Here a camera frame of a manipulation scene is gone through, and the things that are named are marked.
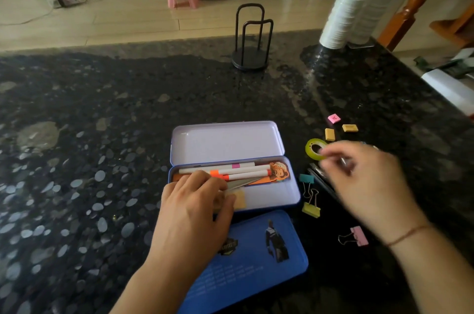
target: power strip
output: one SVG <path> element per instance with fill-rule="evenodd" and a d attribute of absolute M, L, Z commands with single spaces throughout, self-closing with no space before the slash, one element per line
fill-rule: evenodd
<path fill-rule="evenodd" d="M 48 4 L 52 8 L 66 8 L 79 5 L 84 2 L 84 0 L 47 0 Z"/>

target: granite countertop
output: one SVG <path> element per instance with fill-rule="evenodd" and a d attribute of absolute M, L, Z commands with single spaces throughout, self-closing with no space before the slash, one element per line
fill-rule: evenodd
<path fill-rule="evenodd" d="M 275 34 L 258 73 L 232 67 L 233 38 L 0 57 L 0 314 L 110 310 L 147 255 L 178 125 L 275 121 L 296 174 L 337 113 L 359 127 L 335 126 L 338 139 L 400 157 L 473 262 L 472 123 L 382 47 L 330 51 L 318 37 Z M 288 210 L 307 273 L 226 311 L 416 312 L 387 249 L 369 233 L 366 247 L 341 246 L 357 221 L 329 196 L 318 204 L 319 219 Z"/>

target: blue pencil case lid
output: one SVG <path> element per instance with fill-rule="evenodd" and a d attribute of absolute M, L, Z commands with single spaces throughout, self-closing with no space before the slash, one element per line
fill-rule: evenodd
<path fill-rule="evenodd" d="M 178 313 L 213 313 L 307 268 L 308 258 L 285 211 L 234 224 L 222 249 L 191 286 Z"/>

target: green tape roll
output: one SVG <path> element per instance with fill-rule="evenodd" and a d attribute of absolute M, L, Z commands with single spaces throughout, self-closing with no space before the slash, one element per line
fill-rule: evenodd
<path fill-rule="evenodd" d="M 310 156 L 311 159 L 314 159 L 315 161 L 322 161 L 324 158 L 324 156 L 321 156 L 320 154 L 318 154 L 317 152 L 315 152 L 313 150 L 313 146 L 316 145 L 320 148 L 324 148 L 326 147 L 328 144 L 326 142 L 324 142 L 323 140 L 320 140 L 319 138 L 312 138 L 308 141 L 308 143 L 306 143 L 306 146 L 304 148 L 304 150 L 306 151 L 306 154 L 308 156 Z"/>

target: binder clip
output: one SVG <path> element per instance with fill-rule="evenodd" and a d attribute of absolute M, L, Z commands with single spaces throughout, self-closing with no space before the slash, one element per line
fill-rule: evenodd
<path fill-rule="evenodd" d="M 303 183 L 303 198 L 308 199 L 307 202 L 303 203 L 303 209 L 301 211 L 312 217 L 319 218 L 321 215 L 321 208 L 316 206 L 316 196 L 319 194 L 319 191 L 317 189 L 311 188 L 311 184 L 314 183 L 314 177 L 307 174 L 300 174 L 299 181 Z"/>
<path fill-rule="evenodd" d="M 346 238 L 351 235 L 354 237 L 355 240 L 346 240 L 344 243 L 341 242 L 341 238 Z M 365 234 L 359 225 L 357 227 L 351 228 L 351 233 L 348 235 L 338 235 L 337 241 L 341 243 L 342 245 L 346 245 L 346 243 L 349 243 L 349 242 L 356 242 L 359 247 L 362 247 L 364 245 L 369 245 L 369 241 L 365 237 Z"/>
<path fill-rule="evenodd" d="M 259 7 L 262 10 L 262 19 L 260 21 L 247 21 L 244 24 L 244 26 L 242 27 L 242 47 L 238 48 L 238 15 L 240 10 L 244 7 Z M 245 48 L 245 30 L 250 24 L 260 25 L 260 32 L 258 34 L 258 44 L 257 47 L 247 46 L 247 48 Z M 266 52 L 260 49 L 264 24 L 270 24 L 270 33 L 268 34 L 268 44 Z M 265 9 L 262 5 L 253 3 L 240 5 L 236 13 L 236 47 L 234 52 L 232 53 L 232 64 L 241 71 L 258 71 L 265 69 L 268 66 L 268 54 L 270 52 L 270 42 L 272 40 L 272 33 L 273 20 L 265 20 Z"/>

